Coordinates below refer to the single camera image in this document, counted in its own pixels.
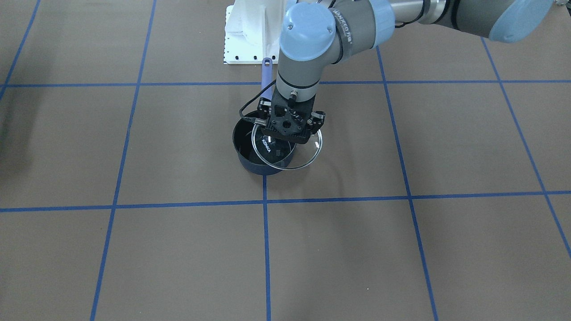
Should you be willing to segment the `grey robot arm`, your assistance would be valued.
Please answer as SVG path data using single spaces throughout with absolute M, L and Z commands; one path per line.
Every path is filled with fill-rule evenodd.
M 326 7 L 299 2 L 285 11 L 270 105 L 257 124 L 266 136 L 306 144 L 325 120 L 314 111 L 323 69 L 373 49 L 409 24 L 437 24 L 494 42 L 526 38 L 548 14 L 551 0 L 335 0 Z

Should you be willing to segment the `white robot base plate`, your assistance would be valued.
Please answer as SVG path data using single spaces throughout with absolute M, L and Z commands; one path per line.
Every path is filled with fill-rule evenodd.
M 235 0 L 226 8 L 223 62 L 279 63 L 279 37 L 284 14 L 296 2 L 289 0 Z

